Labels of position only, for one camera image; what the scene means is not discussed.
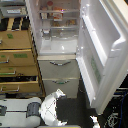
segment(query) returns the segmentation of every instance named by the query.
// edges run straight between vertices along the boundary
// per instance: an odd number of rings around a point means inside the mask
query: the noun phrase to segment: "refrigerator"
[[[50,1],[52,9],[49,0],[26,0],[38,56],[75,55],[90,106],[102,114],[128,73],[128,6],[123,0]]]

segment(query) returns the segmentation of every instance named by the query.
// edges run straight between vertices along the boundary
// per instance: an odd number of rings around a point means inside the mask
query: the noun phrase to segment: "refrigerator drawer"
[[[1,66],[29,66],[34,65],[34,58],[31,49],[27,50],[1,50]]]
[[[0,67],[0,77],[37,76],[36,65],[24,67]]]
[[[4,17],[25,17],[27,10],[25,6],[0,7]]]
[[[40,92],[38,79],[27,82],[2,82],[0,83],[0,93],[30,93]]]
[[[76,60],[39,60],[42,79],[79,78],[80,71]]]
[[[0,32],[0,49],[31,48],[28,31]]]
[[[67,98],[77,98],[79,79],[43,80],[46,96],[60,89]]]

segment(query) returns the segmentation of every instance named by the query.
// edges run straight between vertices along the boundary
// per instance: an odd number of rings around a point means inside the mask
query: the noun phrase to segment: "open refrigerator door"
[[[109,0],[82,0],[80,9],[76,59],[90,106],[96,108],[98,114],[103,112],[128,69],[125,63],[128,25],[115,15],[119,10],[109,4]],[[123,77],[117,83],[117,76],[121,74]]]

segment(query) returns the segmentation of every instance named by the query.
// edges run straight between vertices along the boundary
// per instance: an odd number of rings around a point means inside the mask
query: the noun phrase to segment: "black floor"
[[[88,98],[82,81],[80,81],[77,99],[63,99],[57,102],[57,116],[67,125],[79,125],[81,128],[93,128],[90,116],[97,116],[94,109],[89,108]]]

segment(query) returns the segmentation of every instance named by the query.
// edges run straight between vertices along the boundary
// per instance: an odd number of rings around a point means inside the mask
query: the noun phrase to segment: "drawer handle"
[[[0,44],[2,44],[2,40],[0,39]]]
[[[9,62],[9,59],[7,59],[7,61],[1,61],[0,64],[5,64],[5,63],[8,63]]]
[[[10,73],[0,73],[0,75],[15,75],[16,74],[16,71],[14,71],[14,72],[10,72]]]
[[[50,63],[51,63],[51,64],[54,64],[54,65],[57,65],[57,66],[64,66],[64,65],[66,65],[66,64],[71,63],[71,61],[67,61],[67,62],[65,62],[65,63],[63,63],[63,64],[58,64],[58,63],[56,63],[55,61],[50,61]]]
[[[53,83],[56,83],[56,84],[66,84],[68,82],[70,82],[69,80],[66,80],[66,81],[52,81]]]
[[[1,87],[1,92],[4,92],[4,93],[7,93],[7,92],[19,92],[19,86],[18,86],[18,88],[17,88],[17,90],[6,90],[6,91],[3,91],[3,88],[4,88],[4,86],[2,86]]]

